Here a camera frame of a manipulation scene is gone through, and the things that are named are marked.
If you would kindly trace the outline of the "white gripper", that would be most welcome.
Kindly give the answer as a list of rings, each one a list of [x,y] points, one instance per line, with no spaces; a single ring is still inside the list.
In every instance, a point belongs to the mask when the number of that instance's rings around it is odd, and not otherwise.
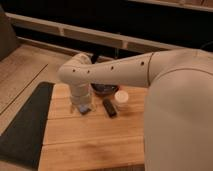
[[[74,105],[87,107],[91,105],[91,110],[96,111],[96,104],[92,103],[90,86],[88,84],[70,85],[69,88],[70,99],[72,102],[70,105],[70,113],[74,112]]]

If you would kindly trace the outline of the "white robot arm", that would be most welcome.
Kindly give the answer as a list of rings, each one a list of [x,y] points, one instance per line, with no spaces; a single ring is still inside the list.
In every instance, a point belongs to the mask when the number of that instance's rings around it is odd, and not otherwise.
[[[89,83],[146,87],[145,170],[213,171],[213,53],[178,49],[97,64],[77,54],[58,74],[77,104]]]

